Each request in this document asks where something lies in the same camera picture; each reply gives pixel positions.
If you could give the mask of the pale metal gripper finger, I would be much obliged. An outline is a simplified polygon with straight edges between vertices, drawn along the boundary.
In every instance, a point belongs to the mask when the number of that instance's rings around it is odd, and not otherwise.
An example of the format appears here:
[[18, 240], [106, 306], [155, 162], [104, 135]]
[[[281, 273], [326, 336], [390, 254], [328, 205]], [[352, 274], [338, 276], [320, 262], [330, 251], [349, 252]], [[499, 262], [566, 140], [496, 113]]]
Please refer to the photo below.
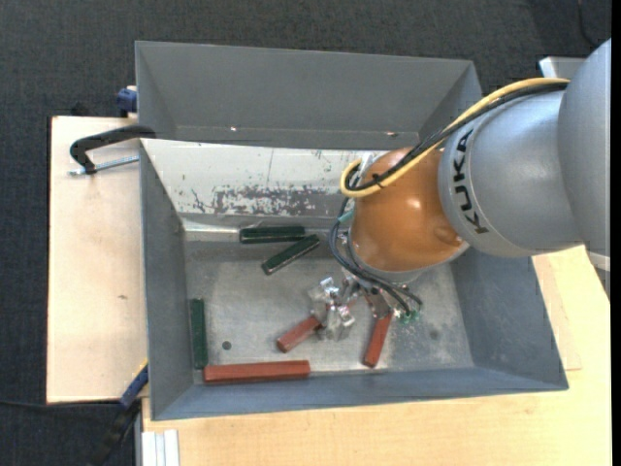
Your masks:
[[334, 322], [334, 339], [341, 341], [348, 337], [351, 327], [355, 323], [355, 317], [347, 305], [342, 305], [335, 309]]
[[335, 286], [332, 277], [319, 282], [308, 291], [310, 298], [310, 314], [319, 322], [320, 331], [324, 338], [337, 340], [338, 312], [337, 303], [339, 289]]

